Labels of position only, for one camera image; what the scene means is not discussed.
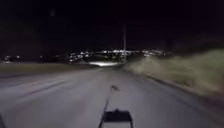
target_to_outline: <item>light pole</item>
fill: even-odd
[[[127,58],[126,58],[126,26],[123,26],[123,48],[124,48],[124,60],[123,62],[126,63]]]

